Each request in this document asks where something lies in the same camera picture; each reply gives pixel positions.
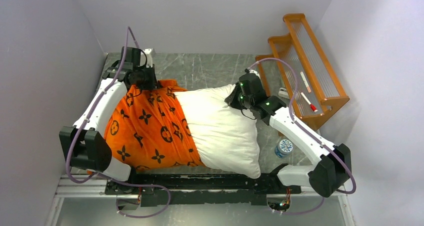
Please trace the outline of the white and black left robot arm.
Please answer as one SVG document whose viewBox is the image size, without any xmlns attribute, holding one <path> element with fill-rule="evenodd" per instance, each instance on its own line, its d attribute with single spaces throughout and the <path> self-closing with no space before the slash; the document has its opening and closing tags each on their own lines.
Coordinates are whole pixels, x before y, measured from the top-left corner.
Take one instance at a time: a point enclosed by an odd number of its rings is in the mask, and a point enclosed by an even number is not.
<svg viewBox="0 0 424 226">
<path fill-rule="evenodd" d="M 59 139 L 69 179 L 85 182 L 72 177 L 71 169 L 78 168 L 118 181 L 124 193 L 137 190 L 139 180 L 131 175 L 134 169 L 113 157 L 104 132 L 117 104 L 131 87 L 141 91 L 159 88 L 153 62 L 155 54 L 154 49 L 123 47 L 120 59 L 104 70 L 96 95 L 83 115 L 73 126 L 61 129 Z"/>
</svg>

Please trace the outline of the white pillow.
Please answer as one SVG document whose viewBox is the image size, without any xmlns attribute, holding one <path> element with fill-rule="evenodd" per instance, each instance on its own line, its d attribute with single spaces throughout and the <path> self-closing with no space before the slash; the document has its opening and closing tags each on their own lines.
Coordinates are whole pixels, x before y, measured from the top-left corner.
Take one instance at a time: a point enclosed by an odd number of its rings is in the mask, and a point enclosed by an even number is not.
<svg viewBox="0 0 424 226">
<path fill-rule="evenodd" d="M 234 84 L 176 92 L 201 162 L 208 168 L 259 178 L 260 147 L 249 110 L 230 107 L 225 98 Z"/>
</svg>

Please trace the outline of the orange patterned pillowcase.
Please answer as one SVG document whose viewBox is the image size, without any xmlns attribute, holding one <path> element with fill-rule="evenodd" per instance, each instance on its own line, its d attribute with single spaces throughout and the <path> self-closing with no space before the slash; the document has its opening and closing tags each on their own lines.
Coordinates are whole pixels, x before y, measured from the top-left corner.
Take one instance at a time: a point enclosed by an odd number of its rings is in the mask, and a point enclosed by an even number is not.
<svg viewBox="0 0 424 226">
<path fill-rule="evenodd" d="M 176 97 L 186 89 L 176 80 L 159 84 L 151 91 L 131 86 L 119 101 L 104 134 L 113 157 L 137 171 L 202 165 Z"/>
</svg>

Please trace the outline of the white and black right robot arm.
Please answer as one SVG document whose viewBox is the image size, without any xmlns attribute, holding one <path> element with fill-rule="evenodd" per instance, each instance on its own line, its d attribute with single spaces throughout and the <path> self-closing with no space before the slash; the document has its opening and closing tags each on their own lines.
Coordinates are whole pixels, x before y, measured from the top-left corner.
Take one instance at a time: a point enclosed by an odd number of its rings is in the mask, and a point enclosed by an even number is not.
<svg viewBox="0 0 424 226">
<path fill-rule="evenodd" d="M 350 193 L 355 192 L 350 149 L 322 138 L 294 116 L 279 97 L 267 96 L 259 76 L 243 74 L 225 102 L 242 112 L 249 110 L 254 119 L 282 133 L 310 160 L 310 166 L 287 165 L 278 169 L 269 183 L 274 192 L 281 193 L 288 186 L 307 186 L 320 196 L 329 197 L 341 192 L 340 187 L 348 180 L 353 185 Z"/>
</svg>

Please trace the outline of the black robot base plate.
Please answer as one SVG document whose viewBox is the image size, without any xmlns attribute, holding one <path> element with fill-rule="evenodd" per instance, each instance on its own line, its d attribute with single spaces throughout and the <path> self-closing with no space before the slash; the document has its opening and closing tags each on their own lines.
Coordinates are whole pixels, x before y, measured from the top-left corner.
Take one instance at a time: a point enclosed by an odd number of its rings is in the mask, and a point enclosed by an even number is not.
<svg viewBox="0 0 424 226">
<path fill-rule="evenodd" d="M 299 194 L 300 186 L 284 186 L 275 173 L 252 179 L 242 174 L 137 174 L 133 186 L 107 182 L 106 195 L 141 196 L 142 207 L 169 204 L 249 203 L 267 205 L 270 195 Z"/>
</svg>

